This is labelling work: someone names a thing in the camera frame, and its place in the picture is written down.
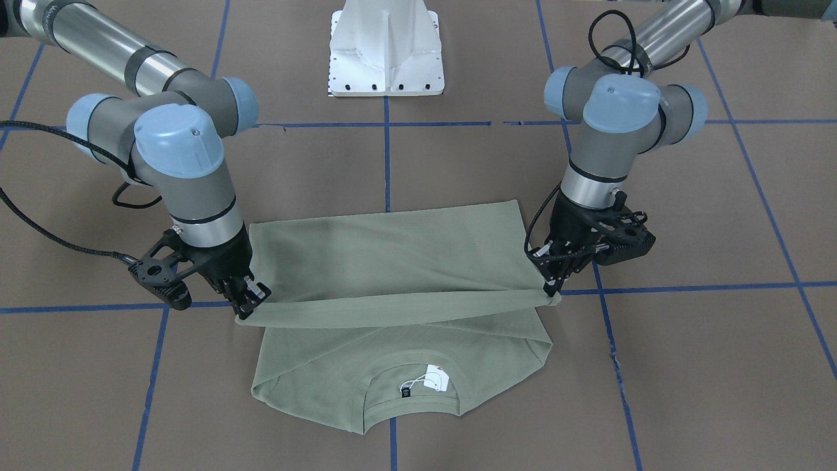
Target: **fabric fold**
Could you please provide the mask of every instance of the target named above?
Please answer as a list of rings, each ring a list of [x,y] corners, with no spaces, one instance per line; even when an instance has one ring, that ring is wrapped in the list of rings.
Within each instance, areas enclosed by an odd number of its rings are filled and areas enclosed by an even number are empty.
[[[253,396],[355,433],[408,413],[460,416],[543,367],[555,304],[527,260],[516,201],[253,224],[273,295]],[[422,378],[435,365],[446,387]],[[403,396],[403,387],[409,394]]]

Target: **white hang tag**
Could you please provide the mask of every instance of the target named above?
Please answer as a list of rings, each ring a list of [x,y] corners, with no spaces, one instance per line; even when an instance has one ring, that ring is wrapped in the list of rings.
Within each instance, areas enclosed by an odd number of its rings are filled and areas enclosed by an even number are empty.
[[[450,376],[442,371],[440,366],[427,365],[427,372],[424,373],[424,387],[437,392],[445,392],[448,390],[449,381]]]

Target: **silver arm tube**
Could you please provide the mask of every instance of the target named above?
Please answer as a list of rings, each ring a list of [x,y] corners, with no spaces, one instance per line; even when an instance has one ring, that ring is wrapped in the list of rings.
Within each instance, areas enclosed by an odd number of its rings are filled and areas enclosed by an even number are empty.
[[[638,56],[645,74],[674,58],[687,45],[738,12],[741,0],[675,0],[636,29]],[[630,64],[630,37],[602,55],[619,65]]]
[[[139,96],[164,91],[173,76],[190,69],[85,2],[23,0],[20,20],[33,38],[81,58]]]

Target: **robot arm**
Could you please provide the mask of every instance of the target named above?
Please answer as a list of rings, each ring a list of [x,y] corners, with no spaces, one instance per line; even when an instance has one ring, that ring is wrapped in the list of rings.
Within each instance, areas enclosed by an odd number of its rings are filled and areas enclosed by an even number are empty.
[[[621,12],[608,13],[629,23]],[[593,47],[597,58],[589,64],[562,67],[549,78],[547,108],[581,122],[582,131],[552,193],[556,201],[544,247],[529,250],[526,239],[527,255],[546,279],[547,294],[560,291],[571,274],[591,261],[612,265],[643,256],[654,245],[655,237],[644,226],[646,214],[625,206],[624,181],[638,154],[699,132],[708,105],[697,89],[659,88],[645,78],[738,14],[833,21],[837,0],[674,0],[635,31],[629,24],[629,37],[601,53]],[[591,26],[591,46],[592,29],[603,16]]]
[[[270,290],[249,270],[252,249],[221,143],[221,137],[256,123],[259,108],[249,86],[236,78],[207,77],[87,2],[3,0],[3,36],[57,45],[139,96],[129,101],[85,96],[67,117],[68,132],[124,164],[126,182],[157,188],[172,217],[172,228],[129,272],[175,309],[191,304],[182,280],[197,272],[240,318],[249,316]],[[100,163],[115,164],[82,150]],[[164,247],[172,254],[155,258]],[[188,266],[175,272],[179,262]]]

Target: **folded shirt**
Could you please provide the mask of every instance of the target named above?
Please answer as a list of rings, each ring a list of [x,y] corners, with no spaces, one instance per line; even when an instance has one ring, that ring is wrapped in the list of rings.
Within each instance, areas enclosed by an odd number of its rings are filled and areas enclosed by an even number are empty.
[[[552,347],[554,304],[527,260],[516,201],[250,226],[273,295],[253,395],[351,432],[405,413],[461,415],[525,379]],[[447,391],[420,380],[437,365]]]

